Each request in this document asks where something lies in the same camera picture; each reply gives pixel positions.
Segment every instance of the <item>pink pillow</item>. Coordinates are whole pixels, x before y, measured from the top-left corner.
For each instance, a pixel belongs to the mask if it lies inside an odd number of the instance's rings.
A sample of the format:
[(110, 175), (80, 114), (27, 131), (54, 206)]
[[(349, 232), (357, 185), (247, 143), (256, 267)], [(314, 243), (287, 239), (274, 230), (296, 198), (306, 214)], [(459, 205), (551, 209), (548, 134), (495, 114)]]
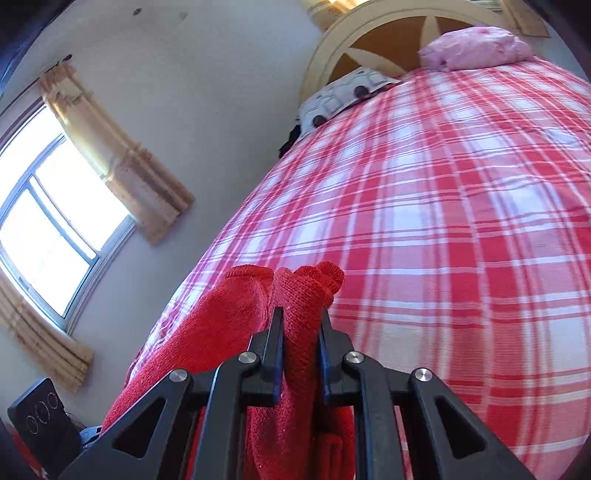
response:
[(421, 63), (441, 72), (474, 70), (533, 60), (531, 47), (498, 27), (469, 27), (443, 34), (419, 51)]

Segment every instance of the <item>red plaid bedspread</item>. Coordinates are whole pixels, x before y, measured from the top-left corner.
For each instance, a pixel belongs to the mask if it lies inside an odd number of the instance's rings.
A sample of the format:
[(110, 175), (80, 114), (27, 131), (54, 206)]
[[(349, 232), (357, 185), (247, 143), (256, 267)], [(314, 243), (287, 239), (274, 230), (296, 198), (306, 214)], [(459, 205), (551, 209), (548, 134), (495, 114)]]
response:
[(355, 348), (429, 367), (539, 479), (591, 432), (591, 87), (546, 62), (415, 71), (302, 140), (178, 288), (134, 375), (239, 264), (346, 274)]

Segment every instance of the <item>metal screw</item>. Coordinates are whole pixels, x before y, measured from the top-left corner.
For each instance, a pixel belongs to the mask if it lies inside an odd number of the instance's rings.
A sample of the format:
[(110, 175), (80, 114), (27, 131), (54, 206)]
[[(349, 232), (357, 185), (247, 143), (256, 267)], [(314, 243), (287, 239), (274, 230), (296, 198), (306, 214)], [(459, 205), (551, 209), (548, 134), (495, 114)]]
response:
[(238, 355), (238, 361), (243, 364), (252, 364), (256, 362), (256, 353), (242, 352), (240, 355)]
[(428, 368), (417, 368), (414, 376), (421, 382), (428, 382), (433, 378), (433, 372), (431, 372)]
[(184, 382), (188, 376), (189, 374), (186, 370), (183, 370), (182, 368), (177, 368), (176, 370), (171, 371), (168, 377), (173, 382), (178, 383)]
[(360, 364), (363, 360), (365, 360), (365, 357), (362, 353), (353, 351), (345, 355), (345, 360), (347, 360), (350, 364)]

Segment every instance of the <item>window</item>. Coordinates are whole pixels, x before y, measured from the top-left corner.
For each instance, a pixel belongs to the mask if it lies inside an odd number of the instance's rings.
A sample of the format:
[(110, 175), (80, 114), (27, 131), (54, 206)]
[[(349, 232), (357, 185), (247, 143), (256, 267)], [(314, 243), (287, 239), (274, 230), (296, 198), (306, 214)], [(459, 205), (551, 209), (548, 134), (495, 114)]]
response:
[(131, 232), (129, 213), (46, 107), (0, 151), (0, 260), (29, 299), (70, 330)]

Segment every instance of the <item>curtain rod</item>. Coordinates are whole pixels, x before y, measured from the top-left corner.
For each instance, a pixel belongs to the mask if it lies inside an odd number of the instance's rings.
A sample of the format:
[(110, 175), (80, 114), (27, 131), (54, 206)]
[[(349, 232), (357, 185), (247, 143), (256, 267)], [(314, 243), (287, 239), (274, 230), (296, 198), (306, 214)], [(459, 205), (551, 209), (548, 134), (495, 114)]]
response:
[[(64, 57), (64, 58), (63, 58), (61, 61), (68, 61), (68, 60), (70, 60), (71, 58), (72, 58), (72, 54), (70, 53), (70, 54), (66, 55), (66, 56), (65, 56), (65, 57)], [(57, 62), (55, 65), (52, 65), (52, 66), (51, 66), (51, 67), (49, 67), (47, 70), (45, 70), (43, 73), (47, 73), (47, 72), (49, 72), (49, 71), (50, 71), (50, 70), (51, 70), (53, 67), (56, 67), (56, 66), (58, 66), (58, 65), (59, 65), (59, 63), (60, 63), (60, 62), (58, 61), (58, 62)], [(6, 111), (7, 111), (7, 110), (8, 110), (8, 109), (9, 109), (9, 108), (12, 106), (12, 105), (14, 105), (14, 102), (16, 102), (16, 101), (17, 101), (17, 100), (18, 100), (20, 97), (22, 97), (22, 96), (25, 94), (25, 92), (26, 92), (26, 91), (27, 91), (29, 88), (31, 88), (33, 85), (35, 85), (35, 84), (37, 83), (37, 81), (39, 80), (39, 78), (40, 78), (40, 77), (41, 77), (41, 75), (39, 75), (39, 77), (37, 77), (35, 80), (33, 80), (31, 83), (29, 83), (29, 85), (27, 85), (27, 86), (25, 87), (25, 89), (24, 89), (24, 90), (23, 90), (21, 93), (19, 93), (19, 94), (18, 94), (18, 95), (17, 95), (15, 98), (13, 98), (13, 100), (12, 100), (12, 101), (11, 101), (11, 102), (10, 102), (10, 103), (9, 103), (9, 104), (6, 106), (6, 108), (5, 108), (4, 110), (2, 110), (2, 113), (0, 113), (0, 116), (4, 115), (4, 113), (6, 113)]]

